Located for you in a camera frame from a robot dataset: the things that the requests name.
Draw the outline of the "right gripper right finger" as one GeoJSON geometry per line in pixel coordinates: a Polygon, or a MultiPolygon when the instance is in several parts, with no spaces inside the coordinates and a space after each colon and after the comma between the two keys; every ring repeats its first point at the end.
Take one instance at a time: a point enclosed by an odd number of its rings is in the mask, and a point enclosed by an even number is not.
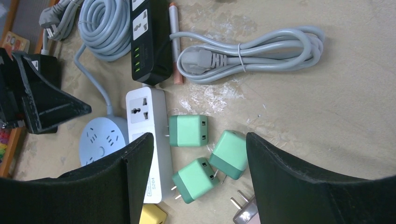
{"type": "Polygon", "coordinates": [[[336,173],[246,136],[247,158],[263,224],[393,224],[396,178],[336,173]]]}

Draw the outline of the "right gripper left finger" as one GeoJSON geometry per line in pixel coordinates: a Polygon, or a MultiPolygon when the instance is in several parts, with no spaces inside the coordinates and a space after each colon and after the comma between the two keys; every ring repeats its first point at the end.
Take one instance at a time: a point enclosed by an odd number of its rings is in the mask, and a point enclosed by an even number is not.
{"type": "Polygon", "coordinates": [[[147,188],[154,137],[58,178],[0,180],[3,224],[137,224],[147,188]]]}

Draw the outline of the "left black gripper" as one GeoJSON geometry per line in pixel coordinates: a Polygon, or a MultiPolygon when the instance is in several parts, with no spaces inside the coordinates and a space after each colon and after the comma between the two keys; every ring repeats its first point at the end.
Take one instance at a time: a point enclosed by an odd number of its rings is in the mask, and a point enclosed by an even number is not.
{"type": "Polygon", "coordinates": [[[59,125],[92,112],[90,105],[55,87],[29,54],[0,49],[0,127],[26,125],[31,134],[56,133],[59,125]]]}

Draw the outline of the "yellow charger plug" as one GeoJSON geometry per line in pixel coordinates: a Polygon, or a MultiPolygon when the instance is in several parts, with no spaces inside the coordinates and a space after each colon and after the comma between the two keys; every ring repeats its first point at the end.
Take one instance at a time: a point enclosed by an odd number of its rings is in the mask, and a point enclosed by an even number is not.
{"type": "Polygon", "coordinates": [[[139,224],[164,224],[167,213],[156,204],[144,204],[139,224]]]}

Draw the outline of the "round blue power hub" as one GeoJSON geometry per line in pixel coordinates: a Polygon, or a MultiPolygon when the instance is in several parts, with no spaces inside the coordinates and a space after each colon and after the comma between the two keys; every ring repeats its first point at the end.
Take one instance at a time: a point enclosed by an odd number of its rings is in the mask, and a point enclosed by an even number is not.
{"type": "Polygon", "coordinates": [[[79,140],[79,158],[86,166],[129,143],[127,120],[115,116],[98,117],[87,123],[79,140]]]}

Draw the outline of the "green charger plug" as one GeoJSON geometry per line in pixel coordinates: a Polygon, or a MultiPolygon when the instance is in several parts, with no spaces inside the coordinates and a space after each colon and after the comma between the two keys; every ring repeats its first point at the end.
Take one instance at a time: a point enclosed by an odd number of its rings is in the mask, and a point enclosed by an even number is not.
{"type": "Polygon", "coordinates": [[[224,130],[209,163],[226,177],[238,180],[248,167],[246,136],[233,130],[224,130]]]}

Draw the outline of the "short black power strip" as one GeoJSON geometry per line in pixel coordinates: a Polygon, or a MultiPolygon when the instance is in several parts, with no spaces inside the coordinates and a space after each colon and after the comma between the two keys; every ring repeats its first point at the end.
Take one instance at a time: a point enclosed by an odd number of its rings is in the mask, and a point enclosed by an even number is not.
{"type": "Polygon", "coordinates": [[[157,85],[173,73],[169,3],[131,0],[130,19],[132,79],[157,85]]]}

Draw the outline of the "long black power strip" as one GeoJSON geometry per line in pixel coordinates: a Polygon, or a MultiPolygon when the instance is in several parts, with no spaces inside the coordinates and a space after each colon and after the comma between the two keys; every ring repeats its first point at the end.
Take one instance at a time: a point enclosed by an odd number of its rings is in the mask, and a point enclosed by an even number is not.
{"type": "Polygon", "coordinates": [[[55,87],[61,89],[61,64],[54,56],[29,54],[33,66],[55,87]]]}

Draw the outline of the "colourful marker pack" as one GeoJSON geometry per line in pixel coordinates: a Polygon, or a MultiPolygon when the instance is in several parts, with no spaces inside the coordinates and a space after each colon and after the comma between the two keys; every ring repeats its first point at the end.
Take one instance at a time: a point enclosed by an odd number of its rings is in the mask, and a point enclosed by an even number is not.
{"type": "Polygon", "coordinates": [[[11,129],[1,129],[0,130],[0,162],[2,162],[6,149],[7,144],[10,139],[11,129]]]}

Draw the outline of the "orange patterned card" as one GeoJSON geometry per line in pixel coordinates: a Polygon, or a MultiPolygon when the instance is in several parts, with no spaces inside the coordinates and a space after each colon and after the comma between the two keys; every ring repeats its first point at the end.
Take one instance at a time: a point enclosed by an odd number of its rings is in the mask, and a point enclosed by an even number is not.
{"type": "Polygon", "coordinates": [[[28,53],[30,41],[8,31],[1,47],[4,48],[9,55],[11,55],[12,51],[24,51],[28,53]]]}

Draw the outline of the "orange wooden shelf rack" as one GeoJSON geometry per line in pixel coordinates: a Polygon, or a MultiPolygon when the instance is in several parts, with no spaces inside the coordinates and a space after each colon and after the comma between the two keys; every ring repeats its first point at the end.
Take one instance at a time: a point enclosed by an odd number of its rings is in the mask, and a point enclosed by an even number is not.
{"type": "MultiPolygon", "coordinates": [[[[7,13],[7,18],[5,21],[5,25],[3,26],[2,36],[0,42],[3,43],[5,40],[5,36],[8,31],[11,31],[14,26],[14,20],[16,18],[16,13],[18,10],[19,1],[12,0],[10,2],[10,9],[7,13]]],[[[21,87],[19,84],[12,84],[6,90],[1,90],[1,93],[5,93],[6,97],[9,98],[9,105],[11,105],[14,109],[18,107],[17,99],[21,92],[21,87]]],[[[9,178],[12,176],[10,172],[11,164],[15,157],[15,152],[17,147],[20,144],[20,141],[25,133],[25,127],[21,126],[13,126],[11,129],[10,139],[7,144],[7,149],[5,156],[0,164],[0,176],[2,178],[9,178]]]]}

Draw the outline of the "pink white pen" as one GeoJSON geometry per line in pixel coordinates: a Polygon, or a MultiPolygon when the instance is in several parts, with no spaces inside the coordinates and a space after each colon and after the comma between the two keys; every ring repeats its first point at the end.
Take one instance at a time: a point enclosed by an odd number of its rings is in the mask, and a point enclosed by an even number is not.
{"type": "MultiPolygon", "coordinates": [[[[178,9],[174,2],[170,3],[169,16],[170,16],[171,34],[179,32],[178,9]]],[[[181,52],[180,47],[181,47],[180,39],[179,38],[172,39],[173,78],[174,78],[174,84],[176,85],[182,85],[184,83],[183,76],[181,75],[181,73],[177,68],[177,60],[181,52]]]]}

